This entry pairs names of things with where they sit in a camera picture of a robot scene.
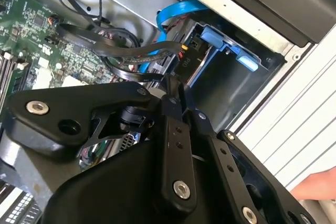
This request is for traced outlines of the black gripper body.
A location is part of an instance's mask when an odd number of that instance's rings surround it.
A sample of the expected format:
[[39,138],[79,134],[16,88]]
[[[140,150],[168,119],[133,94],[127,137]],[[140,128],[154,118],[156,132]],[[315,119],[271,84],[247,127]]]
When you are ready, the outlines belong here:
[[190,124],[162,111],[150,137],[65,182],[44,222],[220,223]]

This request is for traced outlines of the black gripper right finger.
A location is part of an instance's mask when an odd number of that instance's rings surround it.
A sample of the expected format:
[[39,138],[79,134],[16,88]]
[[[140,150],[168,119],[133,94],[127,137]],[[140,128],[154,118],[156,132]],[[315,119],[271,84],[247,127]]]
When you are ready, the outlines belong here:
[[191,126],[192,148],[205,159],[210,185],[206,195],[220,223],[315,223],[233,132],[214,132],[185,84],[179,87],[179,99]]

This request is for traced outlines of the bare person hand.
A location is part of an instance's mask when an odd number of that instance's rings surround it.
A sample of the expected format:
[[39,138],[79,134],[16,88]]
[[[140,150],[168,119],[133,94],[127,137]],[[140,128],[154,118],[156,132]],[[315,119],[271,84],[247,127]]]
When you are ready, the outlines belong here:
[[290,192],[296,200],[335,199],[335,167],[309,175]]

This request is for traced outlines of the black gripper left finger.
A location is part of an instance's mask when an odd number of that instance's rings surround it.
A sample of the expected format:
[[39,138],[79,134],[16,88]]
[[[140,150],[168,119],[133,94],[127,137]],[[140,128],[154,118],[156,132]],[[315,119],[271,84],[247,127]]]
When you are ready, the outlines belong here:
[[195,209],[185,89],[169,75],[163,85],[162,97],[129,81],[27,90],[8,98],[5,135],[24,150],[18,159],[35,165],[34,175],[18,174],[40,209],[75,174],[68,166],[83,148],[130,131],[156,143],[154,195],[159,204],[172,210]]

